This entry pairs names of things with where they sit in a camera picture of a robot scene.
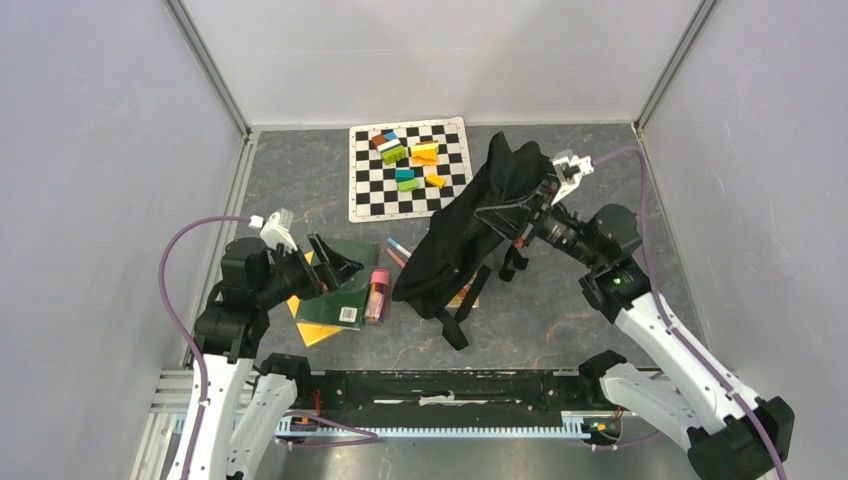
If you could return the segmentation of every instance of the barcode sticker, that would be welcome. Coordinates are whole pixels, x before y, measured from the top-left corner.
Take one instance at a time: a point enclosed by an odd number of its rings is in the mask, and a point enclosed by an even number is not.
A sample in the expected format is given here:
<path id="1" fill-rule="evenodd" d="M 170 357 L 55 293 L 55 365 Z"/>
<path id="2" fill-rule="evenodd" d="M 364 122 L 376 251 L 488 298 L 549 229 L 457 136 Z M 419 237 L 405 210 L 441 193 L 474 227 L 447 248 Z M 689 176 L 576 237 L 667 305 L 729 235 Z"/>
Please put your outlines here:
<path id="1" fill-rule="evenodd" d="M 342 307 L 341 313 L 339 313 L 339 321 L 340 322 L 348 322 L 353 323 L 356 321 L 356 314 L 359 311 L 358 308 L 353 307 Z"/>

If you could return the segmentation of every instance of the chessboard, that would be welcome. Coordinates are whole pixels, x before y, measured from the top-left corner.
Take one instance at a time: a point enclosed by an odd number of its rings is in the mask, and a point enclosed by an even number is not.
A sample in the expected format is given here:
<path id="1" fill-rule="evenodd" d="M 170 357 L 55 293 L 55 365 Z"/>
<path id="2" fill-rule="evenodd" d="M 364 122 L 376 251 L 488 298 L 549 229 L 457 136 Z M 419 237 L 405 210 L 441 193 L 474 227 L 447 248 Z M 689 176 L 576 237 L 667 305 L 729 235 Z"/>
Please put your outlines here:
<path id="1" fill-rule="evenodd" d="M 379 134 L 394 132 L 404 148 L 419 142 L 439 142 L 435 166 L 411 164 L 409 158 L 385 165 L 371 143 Z M 471 181 L 471 160 L 461 117 L 443 120 L 384 123 L 350 129 L 350 192 L 348 219 L 353 223 L 429 217 L 447 206 Z M 399 192 L 395 170 L 411 169 L 421 188 Z M 436 174 L 445 179 L 441 189 L 424 178 Z"/>

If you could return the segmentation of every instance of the green block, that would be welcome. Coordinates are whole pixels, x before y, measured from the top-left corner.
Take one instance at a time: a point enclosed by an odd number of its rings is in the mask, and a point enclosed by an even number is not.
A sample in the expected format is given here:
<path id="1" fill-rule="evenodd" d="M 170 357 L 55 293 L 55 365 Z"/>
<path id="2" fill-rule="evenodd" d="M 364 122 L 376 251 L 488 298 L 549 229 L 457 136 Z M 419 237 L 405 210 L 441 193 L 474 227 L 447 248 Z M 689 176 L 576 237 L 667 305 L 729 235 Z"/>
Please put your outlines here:
<path id="1" fill-rule="evenodd" d="M 398 182 L 398 190 L 401 192 L 411 192 L 416 188 L 419 188 L 421 185 L 418 183 L 417 178 L 413 178 L 412 180 L 404 180 L 403 182 Z"/>
<path id="2" fill-rule="evenodd" d="M 403 160 L 406 158 L 406 148 L 403 146 L 395 147 L 391 150 L 386 150 L 382 154 L 383 163 L 386 165 L 391 165 L 392 163 L 397 162 L 398 160 Z"/>

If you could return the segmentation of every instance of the white panel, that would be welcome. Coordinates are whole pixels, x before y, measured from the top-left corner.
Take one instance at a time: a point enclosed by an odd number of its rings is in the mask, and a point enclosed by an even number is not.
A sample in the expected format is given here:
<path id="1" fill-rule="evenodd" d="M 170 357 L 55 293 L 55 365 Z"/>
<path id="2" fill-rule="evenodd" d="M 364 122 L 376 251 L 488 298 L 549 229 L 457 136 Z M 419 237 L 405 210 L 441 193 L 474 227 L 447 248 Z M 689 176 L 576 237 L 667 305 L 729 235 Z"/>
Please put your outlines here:
<path id="1" fill-rule="evenodd" d="M 629 121 L 697 0 L 188 0 L 254 125 Z"/>
<path id="2" fill-rule="evenodd" d="M 0 11 L 0 478 L 125 479 L 240 140 L 161 2 Z"/>
<path id="3" fill-rule="evenodd" d="M 646 142 L 716 356 L 795 410 L 790 478 L 844 478 L 848 4 L 721 2 Z"/>

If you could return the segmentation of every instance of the green notebook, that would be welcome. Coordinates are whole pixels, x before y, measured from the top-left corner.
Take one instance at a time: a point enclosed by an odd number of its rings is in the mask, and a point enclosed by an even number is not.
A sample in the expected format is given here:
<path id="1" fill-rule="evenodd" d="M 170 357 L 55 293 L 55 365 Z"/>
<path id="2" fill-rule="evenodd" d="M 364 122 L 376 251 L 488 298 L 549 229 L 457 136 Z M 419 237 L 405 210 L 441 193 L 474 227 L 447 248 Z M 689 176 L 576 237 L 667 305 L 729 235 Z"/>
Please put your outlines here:
<path id="1" fill-rule="evenodd" d="M 377 267 L 380 250 L 375 243 L 353 240 L 326 240 L 327 245 L 345 257 L 365 266 L 335 292 L 300 303 L 295 320 L 298 323 L 325 325 L 360 330 L 371 286 L 371 273 Z"/>

